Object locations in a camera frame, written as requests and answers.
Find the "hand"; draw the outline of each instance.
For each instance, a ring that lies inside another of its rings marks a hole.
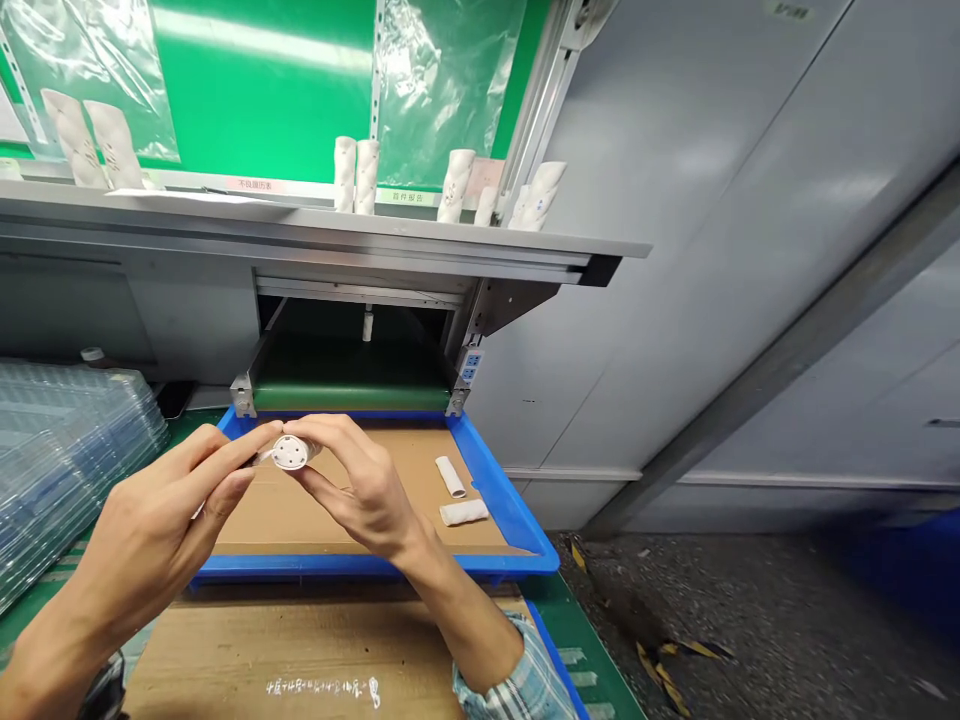
[[[280,421],[261,425],[229,442],[204,425],[113,488],[57,598],[107,646],[107,655],[159,615],[210,557],[253,480],[253,468],[238,468],[281,427]]]
[[[406,557],[436,534],[410,504],[390,453],[347,415],[308,415],[284,424],[283,431],[329,448],[343,464],[351,484],[344,489],[310,466],[289,474],[370,552],[403,570]]]

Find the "shirt cuff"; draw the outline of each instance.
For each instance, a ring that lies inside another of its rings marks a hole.
[[[573,703],[536,628],[522,615],[505,612],[523,636],[523,656],[510,677],[480,695],[467,687],[456,662],[453,691],[470,720],[576,718]]]

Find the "workbench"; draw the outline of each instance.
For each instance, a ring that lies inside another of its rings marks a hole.
[[[221,410],[194,410],[170,423],[171,447],[204,423],[216,423]],[[93,531],[91,526],[17,603],[0,617],[0,669],[5,668],[17,636],[40,609],[70,579]],[[531,577],[519,583],[528,604],[535,606],[543,626],[577,684],[587,712],[595,717],[643,718],[637,701],[613,664],[596,632],[560,574]],[[126,678],[136,667],[153,632],[148,624],[123,646]]]

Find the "green display board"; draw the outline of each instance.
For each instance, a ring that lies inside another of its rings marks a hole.
[[[502,0],[487,3],[491,12],[503,7]],[[432,14],[449,12],[447,3],[436,0],[386,4],[396,17],[420,13],[426,29]],[[484,11],[485,0],[468,4],[473,12]],[[522,13],[491,157],[503,159],[509,150],[550,4],[528,0]],[[369,135],[376,0],[150,0],[150,8],[180,162],[142,158],[143,167],[329,183],[334,138]],[[483,32],[494,42],[498,17],[491,14],[485,22]],[[474,28],[467,33],[465,46],[477,43],[477,32]],[[437,42],[453,47],[457,38],[449,34]],[[463,57],[477,54],[464,52]],[[443,62],[449,65],[456,58],[457,53],[447,52]],[[19,102],[2,58],[0,77],[12,100]],[[42,111],[39,90],[29,88]],[[485,93],[474,90],[463,96],[467,114],[470,103],[483,102]],[[416,121],[415,114],[411,121]],[[431,147],[430,157],[422,158],[421,165],[429,170],[421,173],[420,182],[400,184],[439,189],[442,170],[438,177],[437,168],[445,167],[451,149]],[[405,151],[416,156],[416,150]],[[382,153],[389,150],[384,147]],[[10,144],[0,144],[0,154],[33,157],[26,146]]]

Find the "plastic bag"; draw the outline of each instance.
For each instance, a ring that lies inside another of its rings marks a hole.
[[[490,157],[526,3],[386,0],[381,185],[437,189],[451,150]]]
[[[120,108],[138,155],[180,160],[147,0],[3,0],[0,25],[46,131],[35,155],[60,154],[40,97],[50,88]]]

